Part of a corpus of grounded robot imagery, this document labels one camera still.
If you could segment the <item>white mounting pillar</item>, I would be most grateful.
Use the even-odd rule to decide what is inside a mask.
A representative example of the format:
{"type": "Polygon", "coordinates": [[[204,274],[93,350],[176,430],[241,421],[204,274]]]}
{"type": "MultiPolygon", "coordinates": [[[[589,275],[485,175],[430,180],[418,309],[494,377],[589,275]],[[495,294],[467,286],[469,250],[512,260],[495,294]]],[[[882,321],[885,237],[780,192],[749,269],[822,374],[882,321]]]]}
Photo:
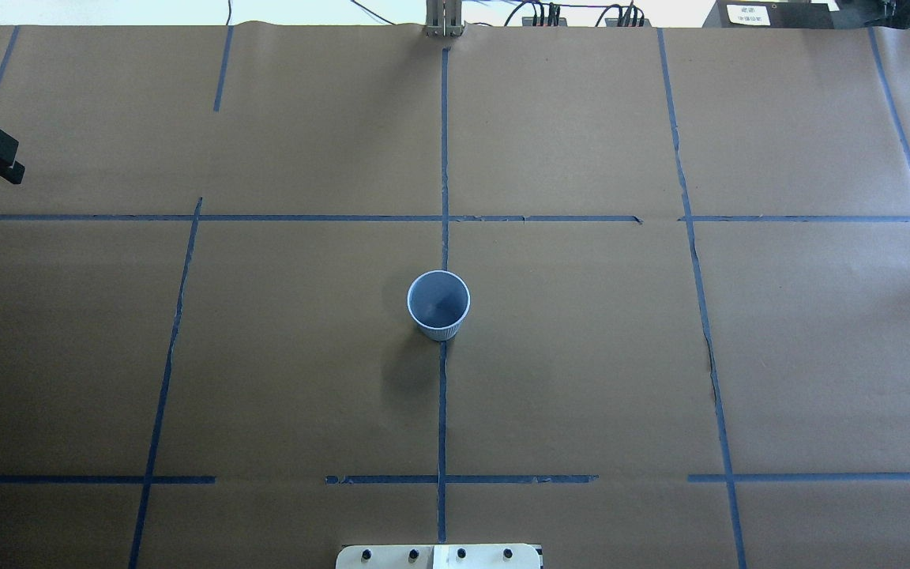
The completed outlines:
{"type": "Polygon", "coordinates": [[[526,543],[353,545],[336,568],[543,568],[540,546],[526,543]]]}

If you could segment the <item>black power box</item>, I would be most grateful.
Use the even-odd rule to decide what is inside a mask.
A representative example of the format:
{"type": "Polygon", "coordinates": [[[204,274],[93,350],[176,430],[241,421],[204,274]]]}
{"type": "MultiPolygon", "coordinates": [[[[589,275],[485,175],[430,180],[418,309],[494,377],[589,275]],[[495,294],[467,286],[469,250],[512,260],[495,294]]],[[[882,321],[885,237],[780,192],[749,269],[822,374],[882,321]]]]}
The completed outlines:
{"type": "Polygon", "coordinates": [[[702,28],[852,29],[859,22],[835,1],[715,1],[702,28]]]}

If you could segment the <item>aluminium frame post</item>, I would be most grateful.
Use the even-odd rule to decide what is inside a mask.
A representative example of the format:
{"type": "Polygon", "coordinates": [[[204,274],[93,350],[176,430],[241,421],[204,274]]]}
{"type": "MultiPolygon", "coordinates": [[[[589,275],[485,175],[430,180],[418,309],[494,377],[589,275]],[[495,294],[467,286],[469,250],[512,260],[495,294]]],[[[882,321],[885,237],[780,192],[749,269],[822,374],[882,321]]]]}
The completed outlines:
{"type": "Polygon", "coordinates": [[[427,37],[459,37],[465,30],[461,0],[426,0],[425,25],[427,37]]]}

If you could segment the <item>blue ribbed paper cup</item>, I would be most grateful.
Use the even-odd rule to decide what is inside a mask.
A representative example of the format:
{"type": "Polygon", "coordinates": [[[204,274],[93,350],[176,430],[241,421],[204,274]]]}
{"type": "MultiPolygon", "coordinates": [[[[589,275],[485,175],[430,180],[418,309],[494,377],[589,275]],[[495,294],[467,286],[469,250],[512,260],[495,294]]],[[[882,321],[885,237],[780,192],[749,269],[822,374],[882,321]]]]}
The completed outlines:
{"type": "Polygon", "coordinates": [[[465,281],[447,270],[420,274],[407,291],[407,310],[416,327],[436,342],[452,340],[471,309],[465,281]]]}

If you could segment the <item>brown paper table cover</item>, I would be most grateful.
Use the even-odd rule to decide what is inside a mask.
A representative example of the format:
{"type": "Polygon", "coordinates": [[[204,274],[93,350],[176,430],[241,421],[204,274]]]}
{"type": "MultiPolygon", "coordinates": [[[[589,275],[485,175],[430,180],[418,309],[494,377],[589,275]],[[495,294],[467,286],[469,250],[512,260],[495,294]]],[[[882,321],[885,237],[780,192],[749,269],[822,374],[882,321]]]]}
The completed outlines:
{"type": "Polygon", "coordinates": [[[0,127],[0,568],[910,568],[910,30],[0,26],[0,127]]]}

